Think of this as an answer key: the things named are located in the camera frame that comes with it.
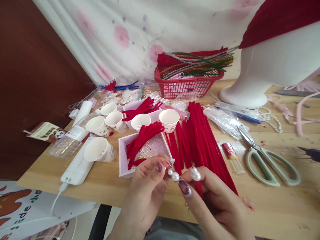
green scissors handle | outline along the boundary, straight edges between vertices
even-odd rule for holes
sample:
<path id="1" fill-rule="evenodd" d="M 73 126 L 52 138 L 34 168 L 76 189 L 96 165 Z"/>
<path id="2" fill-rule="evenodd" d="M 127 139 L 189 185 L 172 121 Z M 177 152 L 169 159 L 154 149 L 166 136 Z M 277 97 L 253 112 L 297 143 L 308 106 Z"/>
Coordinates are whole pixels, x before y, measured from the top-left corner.
<path id="1" fill-rule="evenodd" d="M 265 160 L 271 165 L 273 170 L 279 175 L 279 177 L 283 180 L 283 182 L 288 186 L 295 186 L 298 185 L 301 182 L 300 175 L 298 171 L 289 163 L 287 160 L 285 160 L 283 157 L 279 156 L 278 154 L 274 152 L 270 152 L 268 150 L 265 150 L 262 147 L 259 147 L 258 150 L 262 156 L 265 158 Z M 261 182 L 264 184 L 270 185 L 270 186 L 280 186 L 278 181 L 273 176 L 272 172 L 269 170 L 261 156 L 259 155 L 258 151 L 254 148 L 250 148 L 248 154 L 247 154 L 247 166 L 250 170 L 250 172 Z M 289 172 L 292 174 L 293 178 L 290 178 L 280 167 L 279 165 L 272 159 L 274 158 L 278 159 L 280 162 L 282 162 L 289 170 Z M 261 177 L 253 168 L 252 166 L 252 157 L 257 161 L 258 166 L 264 173 L 267 179 L 264 179 Z"/>

pink flower pattern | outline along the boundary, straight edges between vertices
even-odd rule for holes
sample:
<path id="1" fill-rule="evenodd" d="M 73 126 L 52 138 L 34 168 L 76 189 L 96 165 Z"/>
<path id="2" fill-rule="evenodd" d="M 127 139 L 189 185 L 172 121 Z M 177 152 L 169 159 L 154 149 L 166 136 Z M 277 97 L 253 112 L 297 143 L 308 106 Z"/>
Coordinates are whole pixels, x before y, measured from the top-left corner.
<path id="1" fill-rule="evenodd" d="M 152 62 L 158 62 L 159 53 L 163 52 L 163 48 L 160 45 L 152 45 L 149 50 L 149 57 Z"/>
<path id="2" fill-rule="evenodd" d="M 95 36 L 94 34 L 94 27 L 91 24 L 91 21 L 89 18 L 80 10 L 77 12 L 77 22 L 81 30 L 86 34 L 87 36 L 93 38 Z"/>
<path id="3" fill-rule="evenodd" d="M 114 40 L 122 48 L 129 47 L 129 34 L 128 31 L 121 26 L 116 26 L 113 33 Z"/>
<path id="4" fill-rule="evenodd" d="M 103 80 L 105 80 L 107 83 L 110 83 L 112 76 L 110 71 L 105 66 L 97 64 L 96 71 Z"/>
<path id="5" fill-rule="evenodd" d="M 258 3 L 259 0 L 235 0 L 230 12 L 232 20 L 245 19 Z"/>

white paper cup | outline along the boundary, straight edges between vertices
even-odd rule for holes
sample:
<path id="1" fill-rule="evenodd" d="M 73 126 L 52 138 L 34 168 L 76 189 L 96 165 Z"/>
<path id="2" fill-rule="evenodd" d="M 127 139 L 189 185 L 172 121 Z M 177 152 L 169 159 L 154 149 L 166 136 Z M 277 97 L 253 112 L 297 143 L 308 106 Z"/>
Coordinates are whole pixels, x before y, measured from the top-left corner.
<path id="1" fill-rule="evenodd" d="M 111 129 L 104 123 L 104 120 L 105 119 L 103 116 L 92 118 L 86 124 L 86 130 L 89 132 L 95 133 L 98 136 L 102 136 L 102 137 L 108 136 L 111 132 Z"/>
<path id="2" fill-rule="evenodd" d="M 140 132 L 142 125 L 148 126 L 151 123 L 151 118 L 147 114 L 138 114 L 131 121 L 131 126 L 137 131 Z"/>
<path id="3" fill-rule="evenodd" d="M 114 104 L 114 103 L 108 103 L 106 105 L 104 105 L 102 108 L 101 108 L 101 114 L 104 115 L 104 116 L 107 116 L 109 115 L 110 113 L 112 112 L 117 112 L 118 111 L 118 108 L 117 108 L 117 105 Z"/>
<path id="4" fill-rule="evenodd" d="M 105 124 L 116 130 L 118 133 L 123 133 L 127 130 L 128 126 L 122 119 L 122 112 L 112 112 L 106 117 Z"/>
<path id="5" fill-rule="evenodd" d="M 89 162 L 111 162 L 117 151 L 105 138 L 94 139 L 84 150 L 84 159 Z"/>
<path id="6" fill-rule="evenodd" d="M 171 133 L 176 128 L 177 122 L 180 119 L 179 113 L 175 110 L 167 109 L 163 110 L 159 115 L 160 122 L 164 126 L 164 131 Z"/>

wooden door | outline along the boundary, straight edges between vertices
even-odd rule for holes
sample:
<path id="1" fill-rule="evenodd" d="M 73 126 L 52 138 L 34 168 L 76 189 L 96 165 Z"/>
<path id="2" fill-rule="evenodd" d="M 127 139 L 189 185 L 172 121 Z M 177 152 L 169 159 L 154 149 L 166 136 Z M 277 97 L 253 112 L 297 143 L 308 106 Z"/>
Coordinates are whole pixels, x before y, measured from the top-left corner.
<path id="1" fill-rule="evenodd" d="M 32 0 L 0 1 L 0 83 L 0 179 L 18 179 L 49 145 L 23 130 L 64 128 L 94 84 Z"/>

red plastic basket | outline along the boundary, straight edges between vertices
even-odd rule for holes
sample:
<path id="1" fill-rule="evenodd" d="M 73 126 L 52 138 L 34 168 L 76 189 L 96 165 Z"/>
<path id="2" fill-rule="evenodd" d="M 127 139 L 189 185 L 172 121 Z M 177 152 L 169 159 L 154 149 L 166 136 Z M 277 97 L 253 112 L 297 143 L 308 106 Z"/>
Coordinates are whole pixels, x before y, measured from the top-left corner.
<path id="1" fill-rule="evenodd" d="M 217 76 L 210 77 L 198 77 L 198 78 L 186 78 L 186 79 L 172 79 L 164 80 L 160 77 L 158 67 L 154 70 L 154 80 L 160 86 L 161 96 L 163 98 L 176 98 L 180 94 L 190 95 L 193 92 L 197 92 L 200 97 L 203 97 L 212 86 L 212 84 L 224 76 L 224 72 L 221 70 L 214 70 L 212 73 L 218 73 Z"/>

